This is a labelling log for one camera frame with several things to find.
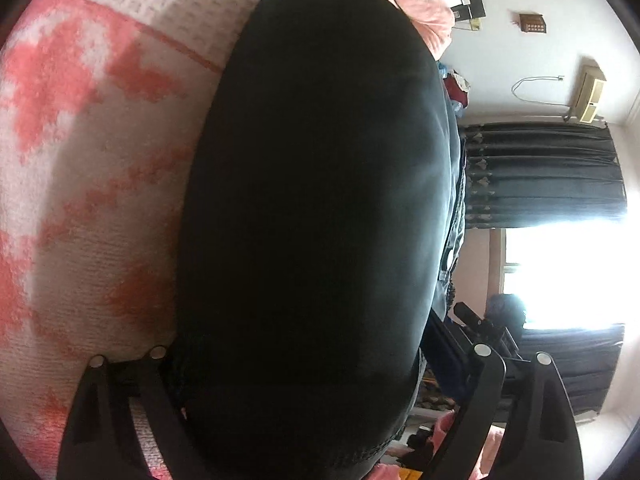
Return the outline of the black quilted pants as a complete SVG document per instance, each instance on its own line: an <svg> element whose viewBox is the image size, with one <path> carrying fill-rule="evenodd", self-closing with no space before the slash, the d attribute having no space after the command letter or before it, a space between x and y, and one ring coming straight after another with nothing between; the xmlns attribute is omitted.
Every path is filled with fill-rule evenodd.
<svg viewBox="0 0 640 480"><path fill-rule="evenodd" d="M359 479L402 427L460 148L387 0L260 0L206 119L177 261L184 409L216 479Z"/></svg>

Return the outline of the dark patterned curtain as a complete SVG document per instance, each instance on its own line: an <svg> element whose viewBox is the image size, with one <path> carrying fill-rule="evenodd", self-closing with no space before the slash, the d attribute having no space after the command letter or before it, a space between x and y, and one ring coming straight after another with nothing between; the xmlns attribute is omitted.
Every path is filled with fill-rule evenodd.
<svg viewBox="0 0 640 480"><path fill-rule="evenodd" d="M492 122L460 128L469 229L618 220L626 214L622 168L608 126Z"/></svg>

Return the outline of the right cluttered nightstand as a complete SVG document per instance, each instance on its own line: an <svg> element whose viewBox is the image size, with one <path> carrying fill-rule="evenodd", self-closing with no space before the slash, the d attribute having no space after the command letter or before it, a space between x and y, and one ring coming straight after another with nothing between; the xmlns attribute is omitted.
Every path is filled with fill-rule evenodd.
<svg viewBox="0 0 640 480"><path fill-rule="evenodd" d="M461 118L469 106L470 84L461 74L442 62L437 67L449 96L452 109L457 118Z"/></svg>

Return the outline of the pink patterned bed blanket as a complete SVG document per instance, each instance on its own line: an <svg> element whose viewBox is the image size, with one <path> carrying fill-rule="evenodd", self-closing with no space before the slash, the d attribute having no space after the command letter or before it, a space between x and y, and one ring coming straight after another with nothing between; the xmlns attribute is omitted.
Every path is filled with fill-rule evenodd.
<svg viewBox="0 0 640 480"><path fill-rule="evenodd" d="M32 0L1 51L1 418L51 479L88 359L174 336L194 146L258 0Z"/></svg>

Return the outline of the wall air conditioner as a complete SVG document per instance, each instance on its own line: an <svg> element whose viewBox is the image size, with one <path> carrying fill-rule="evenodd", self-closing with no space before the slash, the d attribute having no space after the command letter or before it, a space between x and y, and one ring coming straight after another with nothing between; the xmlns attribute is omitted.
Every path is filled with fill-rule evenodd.
<svg viewBox="0 0 640 480"><path fill-rule="evenodd" d="M580 74L577 93L564 120L572 119L581 124L591 124L597 116L600 99L606 85L606 77L599 66L585 65Z"/></svg>

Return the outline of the brown wall switch box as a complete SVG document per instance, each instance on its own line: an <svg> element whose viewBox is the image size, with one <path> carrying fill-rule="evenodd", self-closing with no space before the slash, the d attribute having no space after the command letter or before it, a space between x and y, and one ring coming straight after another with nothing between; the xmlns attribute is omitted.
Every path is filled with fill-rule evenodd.
<svg viewBox="0 0 640 480"><path fill-rule="evenodd" d="M521 13L518 16L518 26L526 34L545 34L547 32L547 24L541 14Z"/></svg>

